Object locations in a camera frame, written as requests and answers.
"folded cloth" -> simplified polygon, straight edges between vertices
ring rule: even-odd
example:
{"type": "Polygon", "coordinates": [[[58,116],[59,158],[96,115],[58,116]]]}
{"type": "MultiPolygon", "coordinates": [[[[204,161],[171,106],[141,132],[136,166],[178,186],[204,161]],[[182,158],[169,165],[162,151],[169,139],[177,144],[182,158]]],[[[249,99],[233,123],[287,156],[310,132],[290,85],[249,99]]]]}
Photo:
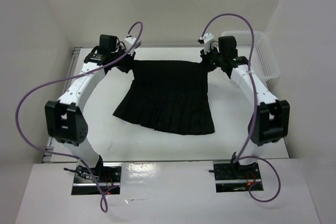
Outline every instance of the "folded cloth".
{"type": "Polygon", "coordinates": [[[208,104],[207,70],[202,63],[134,60],[134,80],[114,116],[162,132],[215,132],[208,104]]]}

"pleated fabric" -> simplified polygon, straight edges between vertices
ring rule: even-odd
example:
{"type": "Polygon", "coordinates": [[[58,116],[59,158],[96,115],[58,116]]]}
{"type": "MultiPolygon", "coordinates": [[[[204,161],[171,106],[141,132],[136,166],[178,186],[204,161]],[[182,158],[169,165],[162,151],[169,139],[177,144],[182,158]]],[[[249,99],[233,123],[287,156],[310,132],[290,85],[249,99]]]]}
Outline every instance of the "pleated fabric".
{"type": "Polygon", "coordinates": [[[134,80],[114,116],[157,131],[180,135],[215,132],[202,63],[135,60],[134,80]]]}

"black skirt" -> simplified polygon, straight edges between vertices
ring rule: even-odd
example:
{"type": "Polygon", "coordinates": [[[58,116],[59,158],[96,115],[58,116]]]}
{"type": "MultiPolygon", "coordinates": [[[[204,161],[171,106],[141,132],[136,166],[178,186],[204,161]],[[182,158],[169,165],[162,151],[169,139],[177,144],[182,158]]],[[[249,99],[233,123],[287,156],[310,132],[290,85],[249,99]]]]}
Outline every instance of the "black skirt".
{"type": "Polygon", "coordinates": [[[134,80],[114,116],[162,132],[204,135],[215,132],[202,63],[134,60],[134,80]]]}

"white table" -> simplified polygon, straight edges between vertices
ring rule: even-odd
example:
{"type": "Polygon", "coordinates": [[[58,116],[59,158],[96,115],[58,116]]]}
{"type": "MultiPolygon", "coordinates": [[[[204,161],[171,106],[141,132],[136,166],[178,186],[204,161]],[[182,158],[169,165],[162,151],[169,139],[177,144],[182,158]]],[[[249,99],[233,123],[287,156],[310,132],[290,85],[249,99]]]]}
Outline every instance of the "white table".
{"type": "MultiPolygon", "coordinates": [[[[296,159],[274,159],[282,190],[270,203],[253,201],[248,192],[216,193],[211,161],[124,163],[120,195],[107,197],[101,212],[99,195],[72,196],[75,164],[37,164],[30,175],[17,224],[59,223],[259,223],[318,224],[314,204],[296,159]]],[[[277,190],[272,170],[259,162],[267,199],[277,190]]]]}
{"type": "MultiPolygon", "coordinates": [[[[85,56],[91,49],[81,49],[75,74],[78,74],[85,56]]],[[[201,60],[200,48],[157,47],[138,48],[139,60],[201,60]]],[[[133,73],[114,68],[98,84],[85,109],[84,117],[89,125],[88,139],[104,161],[184,161],[230,159],[238,151],[247,136],[247,125],[253,108],[238,86],[220,69],[208,75],[208,100],[215,124],[215,133],[201,136],[181,136],[154,131],[125,122],[113,112],[126,95],[133,73]]],[[[55,140],[54,151],[69,153],[55,140]]],[[[288,158],[284,140],[268,144],[262,155],[265,158],[288,158]]],[[[53,155],[52,162],[71,162],[73,159],[53,155]]]]}

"black cloth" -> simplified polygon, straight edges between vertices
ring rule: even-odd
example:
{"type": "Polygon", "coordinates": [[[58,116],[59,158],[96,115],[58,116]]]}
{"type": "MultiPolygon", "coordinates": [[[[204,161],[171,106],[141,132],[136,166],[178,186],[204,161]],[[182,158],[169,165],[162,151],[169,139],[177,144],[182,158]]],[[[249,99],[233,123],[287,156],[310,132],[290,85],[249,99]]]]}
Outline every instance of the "black cloth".
{"type": "Polygon", "coordinates": [[[114,116],[157,131],[180,135],[215,132],[202,63],[134,60],[134,80],[114,116]]]}

